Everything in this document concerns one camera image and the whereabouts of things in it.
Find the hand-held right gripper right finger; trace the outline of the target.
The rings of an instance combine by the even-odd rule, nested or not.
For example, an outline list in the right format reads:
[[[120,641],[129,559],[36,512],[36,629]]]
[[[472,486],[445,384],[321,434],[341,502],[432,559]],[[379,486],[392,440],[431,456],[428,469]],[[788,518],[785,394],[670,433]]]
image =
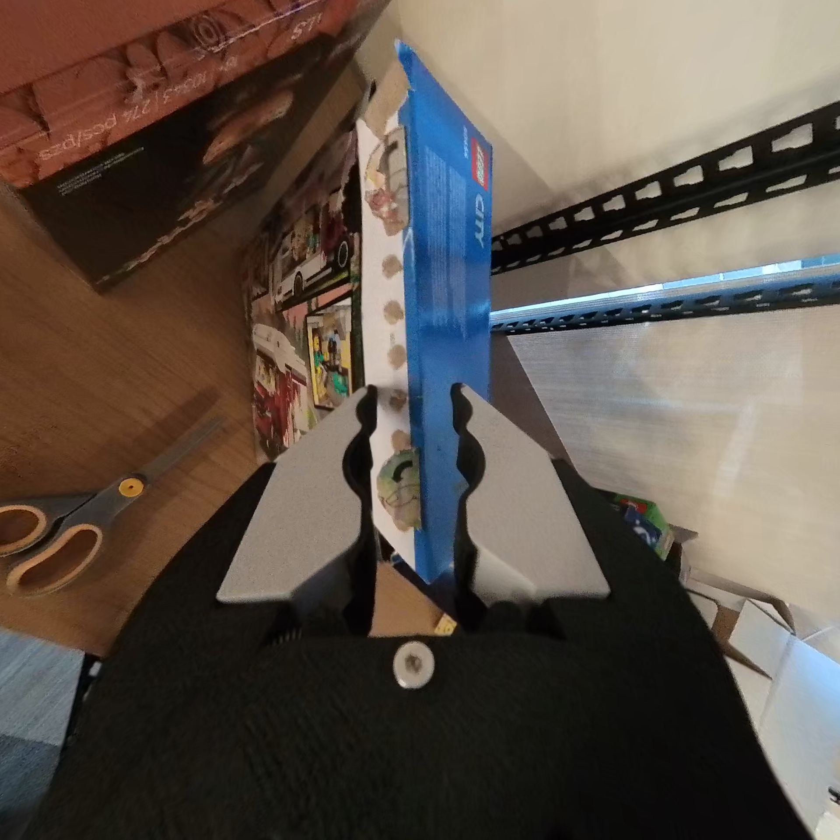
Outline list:
[[[451,390],[458,595],[480,603],[602,600],[611,590],[550,453],[466,384]]]

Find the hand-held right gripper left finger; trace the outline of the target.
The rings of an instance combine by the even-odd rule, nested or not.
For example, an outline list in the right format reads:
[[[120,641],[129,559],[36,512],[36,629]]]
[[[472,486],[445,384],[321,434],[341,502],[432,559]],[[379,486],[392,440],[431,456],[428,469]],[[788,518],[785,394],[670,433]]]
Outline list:
[[[349,603],[372,597],[371,436],[366,386],[274,462],[220,584],[220,603]]]

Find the blue toy brick box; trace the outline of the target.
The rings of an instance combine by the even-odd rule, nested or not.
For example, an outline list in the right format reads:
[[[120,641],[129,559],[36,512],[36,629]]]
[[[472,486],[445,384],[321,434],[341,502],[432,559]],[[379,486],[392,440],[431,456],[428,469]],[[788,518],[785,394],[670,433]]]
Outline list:
[[[490,389],[492,148],[401,40],[246,249],[251,411],[272,460],[364,385],[375,527],[431,584],[454,566],[450,391]]]

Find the wooden desk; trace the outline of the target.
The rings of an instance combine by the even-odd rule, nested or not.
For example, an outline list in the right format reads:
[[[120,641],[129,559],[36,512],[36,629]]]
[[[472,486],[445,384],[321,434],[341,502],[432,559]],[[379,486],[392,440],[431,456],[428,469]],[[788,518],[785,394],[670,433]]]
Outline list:
[[[239,258],[290,182],[274,175],[101,295],[2,195],[2,500],[99,490],[225,417],[119,517],[78,581],[35,598],[2,590],[2,629],[105,655],[155,577],[256,469]]]

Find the small green box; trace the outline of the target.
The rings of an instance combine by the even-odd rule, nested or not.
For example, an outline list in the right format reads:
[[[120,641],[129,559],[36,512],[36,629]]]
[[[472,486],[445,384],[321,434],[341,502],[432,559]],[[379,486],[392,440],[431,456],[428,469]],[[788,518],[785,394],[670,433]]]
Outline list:
[[[667,560],[676,541],[676,534],[659,506],[651,500],[621,493],[612,495],[611,504],[631,530],[661,560]]]

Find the translucent corrugated plastic panel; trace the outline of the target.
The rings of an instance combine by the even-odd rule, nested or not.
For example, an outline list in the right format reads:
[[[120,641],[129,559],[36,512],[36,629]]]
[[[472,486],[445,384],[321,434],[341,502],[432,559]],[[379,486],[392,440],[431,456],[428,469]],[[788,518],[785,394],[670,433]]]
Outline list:
[[[838,305],[510,343],[592,486],[697,532],[699,570],[838,619]]]

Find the white folded cardboard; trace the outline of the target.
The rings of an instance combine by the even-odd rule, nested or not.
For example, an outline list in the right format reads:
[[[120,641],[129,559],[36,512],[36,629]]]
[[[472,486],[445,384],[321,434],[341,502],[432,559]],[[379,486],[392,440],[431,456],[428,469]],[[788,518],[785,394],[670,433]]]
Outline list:
[[[682,584],[716,638],[760,745],[814,838],[838,838],[839,666],[780,598],[712,574]]]

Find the blue grey cloth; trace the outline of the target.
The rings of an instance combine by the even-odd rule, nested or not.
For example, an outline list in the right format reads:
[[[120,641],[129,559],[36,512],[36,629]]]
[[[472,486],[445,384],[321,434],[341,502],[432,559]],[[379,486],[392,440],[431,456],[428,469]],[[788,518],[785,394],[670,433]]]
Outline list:
[[[85,655],[1,630],[1,838],[25,834],[54,777]]]

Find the black toy box red top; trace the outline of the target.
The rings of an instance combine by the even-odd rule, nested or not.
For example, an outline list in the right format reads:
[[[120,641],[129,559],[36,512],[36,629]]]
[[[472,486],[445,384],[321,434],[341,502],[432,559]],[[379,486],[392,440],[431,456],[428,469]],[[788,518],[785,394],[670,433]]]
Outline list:
[[[2,1],[2,185],[119,283],[268,182],[388,4]]]

